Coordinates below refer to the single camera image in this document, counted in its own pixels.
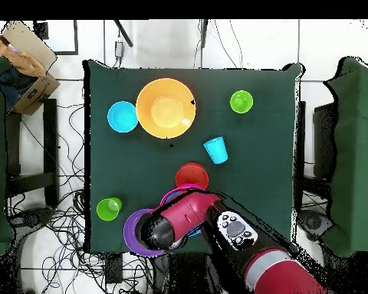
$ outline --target red cup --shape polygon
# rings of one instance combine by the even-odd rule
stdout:
[[[189,162],[183,165],[176,174],[177,187],[183,184],[195,184],[206,189],[209,186],[209,176],[199,163]]]

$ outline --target blue plate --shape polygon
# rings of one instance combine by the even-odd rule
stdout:
[[[136,108],[132,103],[124,101],[115,103],[109,108],[107,121],[116,132],[130,132],[138,124]]]

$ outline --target black cloth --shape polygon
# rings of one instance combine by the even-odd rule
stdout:
[[[0,76],[0,90],[5,97],[5,111],[7,113],[12,110],[37,79],[37,77],[26,76],[14,67]]]

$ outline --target cyan cup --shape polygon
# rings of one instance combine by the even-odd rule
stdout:
[[[228,160],[228,153],[226,152],[225,142],[222,136],[207,141],[203,146],[209,154],[212,162],[216,165]]]

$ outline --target blue cup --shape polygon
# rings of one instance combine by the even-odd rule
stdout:
[[[228,153],[226,152],[225,142],[222,136],[207,141],[203,146],[212,159],[212,162],[216,165],[228,160]]]
[[[138,124],[136,108],[132,103],[125,101],[115,103],[107,112],[107,121],[116,132],[130,132]]]

